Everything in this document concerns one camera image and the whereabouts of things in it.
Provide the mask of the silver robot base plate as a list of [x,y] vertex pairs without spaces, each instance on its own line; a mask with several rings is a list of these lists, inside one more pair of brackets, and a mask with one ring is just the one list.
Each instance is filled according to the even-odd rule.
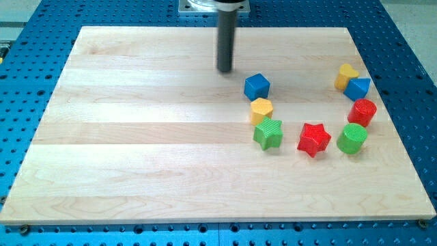
[[[237,10],[239,13],[249,13],[250,2],[240,2]],[[178,12],[182,15],[213,14],[216,13],[216,7],[213,0],[179,0]]]

